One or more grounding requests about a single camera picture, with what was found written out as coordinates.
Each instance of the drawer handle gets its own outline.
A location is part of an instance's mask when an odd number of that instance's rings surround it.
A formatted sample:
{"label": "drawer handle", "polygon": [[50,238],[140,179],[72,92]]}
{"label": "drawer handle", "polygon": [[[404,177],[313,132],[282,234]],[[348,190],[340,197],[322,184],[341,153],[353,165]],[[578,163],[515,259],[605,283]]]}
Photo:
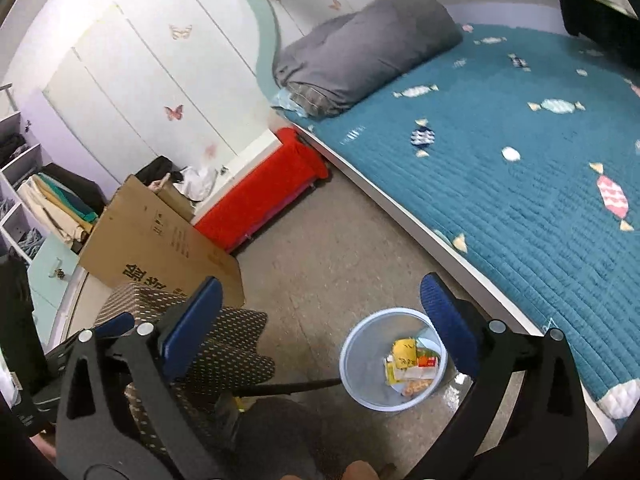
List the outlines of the drawer handle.
{"label": "drawer handle", "polygon": [[49,273],[50,278],[57,278],[59,280],[65,279],[65,271],[62,270],[61,265],[62,265],[62,260],[60,258],[56,258],[56,263],[53,264],[53,268]]}

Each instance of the quilted mattress cover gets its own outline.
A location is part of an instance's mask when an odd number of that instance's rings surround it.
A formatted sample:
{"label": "quilted mattress cover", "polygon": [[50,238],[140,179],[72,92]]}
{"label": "quilted mattress cover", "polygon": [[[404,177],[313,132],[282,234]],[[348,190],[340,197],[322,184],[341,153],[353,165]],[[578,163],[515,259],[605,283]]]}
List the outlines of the quilted mattress cover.
{"label": "quilted mattress cover", "polygon": [[640,76],[582,40],[463,30],[347,113],[289,118],[562,329],[620,426],[640,392]]}

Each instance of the cardboard box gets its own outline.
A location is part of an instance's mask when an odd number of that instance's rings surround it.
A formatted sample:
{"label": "cardboard box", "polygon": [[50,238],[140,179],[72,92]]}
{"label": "cardboard box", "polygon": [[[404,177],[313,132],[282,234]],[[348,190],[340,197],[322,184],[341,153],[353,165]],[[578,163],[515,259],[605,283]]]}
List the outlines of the cardboard box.
{"label": "cardboard box", "polygon": [[191,222],[195,215],[195,209],[191,200],[185,197],[180,191],[175,189],[174,184],[165,182],[162,189],[157,193],[158,198],[178,213],[187,222]]}
{"label": "cardboard box", "polygon": [[185,296],[214,276],[222,283],[225,306],[244,305],[236,259],[134,176],[100,216],[80,253],[80,265],[110,287],[137,281]]}

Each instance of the trash can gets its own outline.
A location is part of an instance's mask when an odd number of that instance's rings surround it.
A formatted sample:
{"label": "trash can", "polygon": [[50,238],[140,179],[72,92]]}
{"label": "trash can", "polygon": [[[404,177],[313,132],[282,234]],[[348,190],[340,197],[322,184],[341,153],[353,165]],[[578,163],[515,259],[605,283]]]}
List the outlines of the trash can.
{"label": "trash can", "polygon": [[[403,397],[386,384],[384,361],[397,339],[418,334],[440,347],[440,363],[433,383],[413,397]],[[340,352],[340,378],[347,392],[377,412],[401,412],[429,397],[447,369],[447,350],[429,317],[410,308],[388,308],[362,320],[351,330]]]}

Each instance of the gray pillow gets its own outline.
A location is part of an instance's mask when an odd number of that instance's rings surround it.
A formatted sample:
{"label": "gray pillow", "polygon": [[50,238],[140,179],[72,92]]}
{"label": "gray pillow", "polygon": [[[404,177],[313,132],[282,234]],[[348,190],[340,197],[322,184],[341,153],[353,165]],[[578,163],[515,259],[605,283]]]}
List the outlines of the gray pillow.
{"label": "gray pillow", "polygon": [[276,79],[310,115],[338,115],[461,41],[437,0],[375,0],[289,45]]}

